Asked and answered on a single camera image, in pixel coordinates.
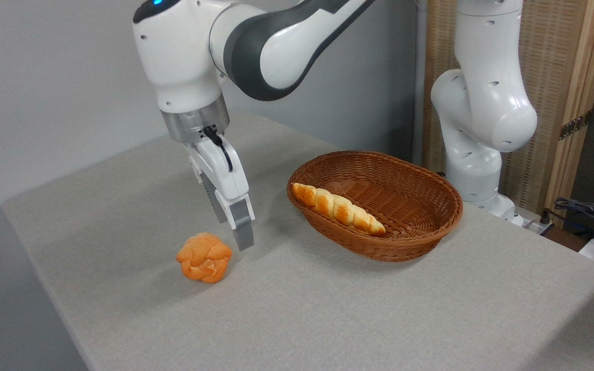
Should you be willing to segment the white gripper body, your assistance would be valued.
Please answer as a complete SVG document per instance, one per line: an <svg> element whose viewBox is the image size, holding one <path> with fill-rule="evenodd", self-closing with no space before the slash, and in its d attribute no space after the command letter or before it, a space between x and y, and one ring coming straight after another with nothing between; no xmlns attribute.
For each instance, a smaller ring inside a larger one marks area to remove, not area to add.
<svg viewBox="0 0 594 371"><path fill-rule="evenodd" d="M222 196L227 200L234 200L248 194L249 185L235 148L225 137L219 138L222 139L222 146L207 139L184 147L188 151L189 160L190 155L195 158L201 171Z"/></svg>

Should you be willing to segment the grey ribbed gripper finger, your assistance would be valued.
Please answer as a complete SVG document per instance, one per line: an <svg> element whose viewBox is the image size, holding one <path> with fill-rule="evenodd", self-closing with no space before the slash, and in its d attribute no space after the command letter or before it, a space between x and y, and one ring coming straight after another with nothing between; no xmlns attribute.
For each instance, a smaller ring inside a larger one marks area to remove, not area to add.
<svg viewBox="0 0 594 371"><path fill-rule="evenodd" d="M227 200L221 192L215 191L214 199L214 213L219 223L227 223L233 231L239 251L254 246L252 221L255 220L255 214L249 195Z"/></svg>
<svg viewBox="0 0 594 371"><path fill-rule="evenodd" d="M210 200L210 204L212 205L213 211L219 221L220 224L226 223L228 221L225 211L222 208L222 205L219 203L219 200L216 198L215 194L215 186L212 184L210 179L207 178L207 175L201 171L200 166L196 162L195 158L191 155L189 156L189 162L191 163L192 169L195 172L196 177L199 179L199 183L203 184L205 192L207 193L208 200Z"/></svg>

